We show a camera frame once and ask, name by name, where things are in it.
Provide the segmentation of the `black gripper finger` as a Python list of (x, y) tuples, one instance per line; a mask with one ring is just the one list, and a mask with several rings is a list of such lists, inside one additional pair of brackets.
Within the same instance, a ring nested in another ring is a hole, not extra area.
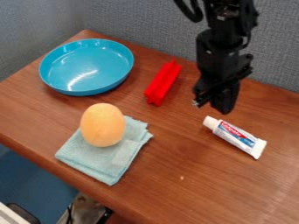
[(217, 99), (218, 99), (218, 93), (220, 93), (220, 88), (218, 87), (212, 87), (209, 89), (204, 89), (198, 85), (193, 87), (192, 90), (194, 94), (193, 102), (194, 105), (200, 108), (204, 106), (206, 103), (216, 108), (218, 106), (217, 104)]
[(230, 82), (222, 86), (210, 98), (210, 106), (222, 114), (228, 114), (234, 108), (238, 97), (238, 82)]

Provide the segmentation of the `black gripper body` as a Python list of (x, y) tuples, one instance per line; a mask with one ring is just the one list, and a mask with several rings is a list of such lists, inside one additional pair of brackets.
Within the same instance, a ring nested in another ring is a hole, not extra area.
[(224, 37), (212, 29), (196, 38), (196, 65), (200, 78), (193, 86), (196, 96), (237, 95), (238, 83), (251, 74), (253, 56), (238, 54), (248, 45), (232, 33)]

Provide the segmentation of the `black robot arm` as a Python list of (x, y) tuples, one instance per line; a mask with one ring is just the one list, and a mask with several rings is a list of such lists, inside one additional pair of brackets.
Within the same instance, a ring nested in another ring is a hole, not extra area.
[(248, 47), (257, 26), (253, 0), (173, 0), (184, 16), (198, 23), (206, 18), (208, 29), (196, 37), (196, 65), (200, 78), (193, 86), (194, 105), (206, 102), (222, 114), (234, 108), (240, 81), (252, 73), (253, 55), (238, 52)]

